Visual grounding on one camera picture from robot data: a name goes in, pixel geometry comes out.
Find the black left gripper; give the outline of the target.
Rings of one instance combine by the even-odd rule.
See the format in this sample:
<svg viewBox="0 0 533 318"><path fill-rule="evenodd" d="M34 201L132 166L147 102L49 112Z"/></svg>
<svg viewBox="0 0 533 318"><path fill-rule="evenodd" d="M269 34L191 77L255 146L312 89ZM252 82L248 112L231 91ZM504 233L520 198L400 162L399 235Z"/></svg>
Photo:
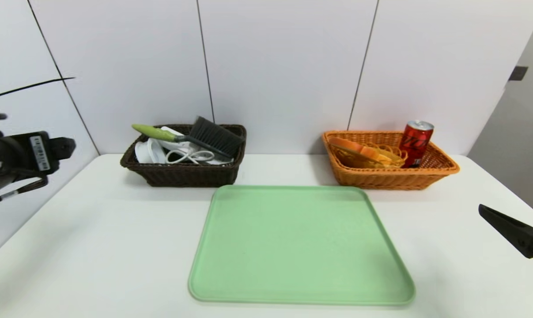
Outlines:
<svg viewBox="0 0 533 318"><path fill-rule="evenodd" d="M49 138L47 132L4 135L0 131L0 174L30 170L52 174L59 170L59 160L71 158L76 141L68 137Z"/></svg>

